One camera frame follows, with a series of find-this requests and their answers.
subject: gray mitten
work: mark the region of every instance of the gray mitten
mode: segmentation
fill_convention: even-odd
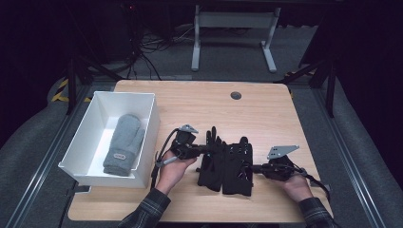
[[[104,160],[104,173],[127,177],[136,160],[145,130],[139,119],[131,114],[119,118]]]

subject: metal bracket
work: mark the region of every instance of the metal bracket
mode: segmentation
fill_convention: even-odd
[[[190,124],[185,124],[178,129],[181,131],[190,132],[190,133],[199,133],[199,131],[196,130],[195,128],[193,128],[193,126],[191,126]]]
[[[270,149],[267,160],[278,159],[298,149],[299,145],[277,145]]]

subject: hand-mounted device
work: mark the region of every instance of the hand-mounted device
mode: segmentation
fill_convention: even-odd
[[[276,181],[287,181],[295,172],[298,172],[300,175],[322,188],[326,193],[328,201],[330,201],[329,189],[319,180],[309,175],[304,168],[298,167],[288,158],[287,154],[297,149],[299,149],[298,145],[273,146],[267,156],[269,162],[251,165],[250,167],[254,173],[261,173],[267,179]]]
[[[171,150],[175,154],[175,156],[168,160],[163,161],[163,155],[167,151],[167,150],[165,151],[166,145],[168,144],[172,135],[176,132],[177,135],[175,137],[175,140],[172,141],[171,147],[168,149]],[[192,133],[197,134],[199,133],[199,131],[193,128],[191,125],[185,124],[181,127],[175,128],[169,134],[168,138],[163,144],[163,148],[161,149],[160,153],[158,154],[157,151],[155,155],[155,166],[151,173],[152,178],[151,188],[155,187],[155,181],[158,176],[158,171],[162,166],[169,164],[175,161],[176,159],[188,160],[197,158],[200,154],[207,153],[209,151],[209,146],[207,145],[193,144],[193,141],[195,141],[196,136],[194,136]]]

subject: metal rail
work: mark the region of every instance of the metal rail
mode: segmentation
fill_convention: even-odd
[[[332,130],[334,138],[336,139],[336,143],[338,145],[338,152],[341,158],[341,161],[344,164],[344,167],[349,175],[350,181],[353,184],[355,192],[364,208],[365,214],[368,217],[369,222],[372,227],[385,227],[386,225],[379,214],[376,205],[374,204],[373,197],[371,196],[368,186],[361,177],[358,168],[354,162],[354,159],[350,153],[347,144],[344,142],[343,137],[337,127],[336,121],[329,117],[328,112],[325,107],[323,94],[320,93],[319,89],[312,89],[315,99],[319,104],[322,115],[324,116],[329,128]]]
[[[83,100],[85,99],[89,91],[89,88],[90,88],[89,85],[83,85],[83,87],[80,89],[78,94],[79,103],[72,110],[70,115],[65,116],[61,126],[59,127],[58,132],[56,133],[56,136],[54,137],[48,149],[47,154],[39,164],[39,167],[37,168],[35,174],[30,180],[26,192],[24,193],[23,197],[20,199],[20,202],[18,203],[17,207],[12,213],[12,216],[10,217],[9,222],[6,225],[7,228],[10,227],[16,228],[22,225],[25,217],[29,212],[29,208],[35,201],[35,198],[38,195],[39,190],[41,189],[42,184],[44,183],[48,175],[48,172],[51,166],[53,165],[53,162],[56,159],[58,152],[61,149],[63,139],[67,133],[68,127],[70,126],[71,121],[74,120],[75,116],[77,115],[77,110],[83,104]]]

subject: person's hand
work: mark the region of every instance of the person's hand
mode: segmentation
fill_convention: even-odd
[[[169,150],[163,156],[163,160],[170,159],[175,155]],[[160,170],[160,180],[155,186],[156,189],[160,190],[162,193],[168,195],[171,189],[175,186],[177,182],[183,177],[184,171],[189,165],[194,163],[197,158],[189,160],[175,160],[161,167]]]
[[[309,188],[307,180],[300,174],[293,175],[287,181],[272,180],[276,185],[280,186],[295,202],[312,198],[312,192]]]

